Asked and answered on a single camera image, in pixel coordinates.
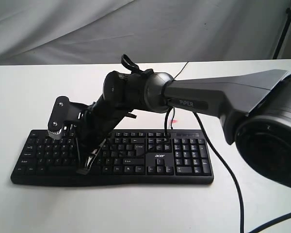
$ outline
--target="keyboard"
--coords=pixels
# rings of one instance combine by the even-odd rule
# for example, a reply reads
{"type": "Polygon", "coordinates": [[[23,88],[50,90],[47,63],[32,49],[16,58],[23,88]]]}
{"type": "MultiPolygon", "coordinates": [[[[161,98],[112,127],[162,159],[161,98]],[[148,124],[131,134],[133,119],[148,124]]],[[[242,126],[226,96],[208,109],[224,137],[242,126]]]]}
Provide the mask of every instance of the keyboard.
{"type": "Polygon", "coordinates": [[[209,184],[213,171],[200,130],[113,130],[87,175],[76,173],[78,156],[73,132],[61,140],[47,130],[32,130],[11,175],[15,184],[100,186],[131,183],[209,184]],[[143,155],[145,150],[155,147],[143,155]]]}

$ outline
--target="black motor housing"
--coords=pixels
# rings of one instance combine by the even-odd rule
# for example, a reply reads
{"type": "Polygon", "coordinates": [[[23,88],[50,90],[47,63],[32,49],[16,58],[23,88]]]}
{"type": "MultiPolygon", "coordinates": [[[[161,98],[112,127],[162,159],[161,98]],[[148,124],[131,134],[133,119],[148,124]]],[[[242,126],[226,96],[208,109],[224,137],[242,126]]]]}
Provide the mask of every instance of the black motor housing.
{"type": "Polygon", "coordinates": [[[235,142],[256,172],[291,187],[291,75],[238,125],[235,142]]]}

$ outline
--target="spacebar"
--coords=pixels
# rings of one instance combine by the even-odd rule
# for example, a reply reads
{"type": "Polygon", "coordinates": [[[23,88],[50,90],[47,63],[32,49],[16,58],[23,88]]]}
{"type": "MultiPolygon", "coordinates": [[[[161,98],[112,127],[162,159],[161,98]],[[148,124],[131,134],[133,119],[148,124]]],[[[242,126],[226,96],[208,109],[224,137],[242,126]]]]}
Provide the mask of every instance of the spacebar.
{"type": "Polygon", "coordinates": [[[50,166],[48,175],[75,175],[76,170],[75,166],[50,166]]]}

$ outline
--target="white tabletop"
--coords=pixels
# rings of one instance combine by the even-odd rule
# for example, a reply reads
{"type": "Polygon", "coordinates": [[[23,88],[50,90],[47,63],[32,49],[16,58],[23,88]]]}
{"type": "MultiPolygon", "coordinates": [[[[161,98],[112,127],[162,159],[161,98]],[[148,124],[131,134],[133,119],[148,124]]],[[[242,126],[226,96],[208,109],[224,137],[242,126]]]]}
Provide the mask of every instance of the white tabletop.
{"type": "MultiPolygon", "coordinates": [[[[141,64],[176,75],[184,63],[141,64]]],[[[241,75],[269,69],[291,72],[291,60],[189,63],[178,79],[241,75]]],[[[46,129],[55,99],[90,104],[105,76],[121,65],[0,67],[0,233],[44,232],[238,232],[239,201],[232,178],[210,152],[211,185],[123,185],[49,188],[14,185],[11,172],[31,129],[46,129]]],[[[134,111],[117,128],[163,128],[164,115],[134,111]]],[[[215,147],[239,180],[245,231],[291,212],[291,189],[254,172],[235,145],[226,144],[218,119],[201,116],[215,147]]],[[[176,129],[199,128],[190,112],[177,110],[176,129]]],[[[291,233],[291,219],[265,232],[291,233]]]]}

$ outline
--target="white backdrop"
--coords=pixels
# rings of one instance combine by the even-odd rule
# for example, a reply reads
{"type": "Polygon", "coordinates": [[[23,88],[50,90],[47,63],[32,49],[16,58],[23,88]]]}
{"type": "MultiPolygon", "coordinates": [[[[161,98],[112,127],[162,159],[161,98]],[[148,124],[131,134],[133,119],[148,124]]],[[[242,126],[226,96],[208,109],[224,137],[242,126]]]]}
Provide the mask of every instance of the white backdrop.
{"type": "Polygon", "coordinates": [[[270,59],[291,0],[0,0],[0,65],[270,59]]]}

